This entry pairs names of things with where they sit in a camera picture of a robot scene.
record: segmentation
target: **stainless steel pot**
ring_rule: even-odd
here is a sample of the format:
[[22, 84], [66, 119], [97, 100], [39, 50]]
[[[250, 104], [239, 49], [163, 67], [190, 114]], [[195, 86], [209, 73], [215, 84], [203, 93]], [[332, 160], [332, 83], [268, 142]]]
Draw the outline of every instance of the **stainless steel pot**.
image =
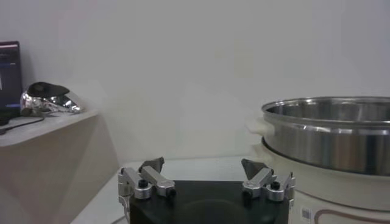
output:
[[314, 97], [267, 103], [247, 124], [270, 150], [327, 169], [390, 176], [390, 97]]

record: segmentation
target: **shelf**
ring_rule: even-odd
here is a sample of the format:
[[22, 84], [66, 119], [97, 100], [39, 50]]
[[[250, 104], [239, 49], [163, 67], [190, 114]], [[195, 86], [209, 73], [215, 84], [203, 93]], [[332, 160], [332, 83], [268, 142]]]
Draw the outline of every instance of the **shelf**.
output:
[[[7, 131], [6, 134], [0, 135], [0, 147], [22, 143], [24, 141], [45, 135], [52, 131], [56, 131], [71, 124], [75, 124], [82, 120], [96, 116], [97, 114], [98, 112], [96, 110], [89, 110], [80, 114], [69, 116], [47, 117], [42, 122], [11, 129]], [[8, 125], [1, 126], [0, 128], [15, 126], [37, 119], [39, 119], [39, 117], [18, 117], [12, 119]]]

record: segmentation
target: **pot handle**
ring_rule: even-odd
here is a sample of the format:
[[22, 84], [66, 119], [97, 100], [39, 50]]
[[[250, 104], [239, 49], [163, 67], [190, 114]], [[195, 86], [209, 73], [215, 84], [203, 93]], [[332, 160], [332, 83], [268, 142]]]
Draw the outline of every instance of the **pot handle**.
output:
[[263, 137], [275, 134], [274, 126], [266, 122], [263, 117], [247, 119], [245, 121], [245, 127], [248, 128], [249, 132]]

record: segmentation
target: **white cooker base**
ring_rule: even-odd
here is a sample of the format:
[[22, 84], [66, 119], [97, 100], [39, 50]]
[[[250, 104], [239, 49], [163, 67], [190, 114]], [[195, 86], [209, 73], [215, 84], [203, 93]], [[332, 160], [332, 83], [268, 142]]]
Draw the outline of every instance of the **white cooker base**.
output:
[[289, 224], [390, 223], [390, 212], [337, 205], [296, 191]]

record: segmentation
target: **table surface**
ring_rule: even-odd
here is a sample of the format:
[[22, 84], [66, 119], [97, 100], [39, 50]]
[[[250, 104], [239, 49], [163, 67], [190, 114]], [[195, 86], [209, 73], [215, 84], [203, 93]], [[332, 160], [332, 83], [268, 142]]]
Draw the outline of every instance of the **table surface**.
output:
[[[171, 180], [245, 181], [241, 160], [248, 156], [166, 160], [161, 174]], [[142, 162], [132, 162], [125, 167], [137, 169]], [[109, 224], [124, 215], [118, 201], [116, 174], [97, 193], [72, 224]]]

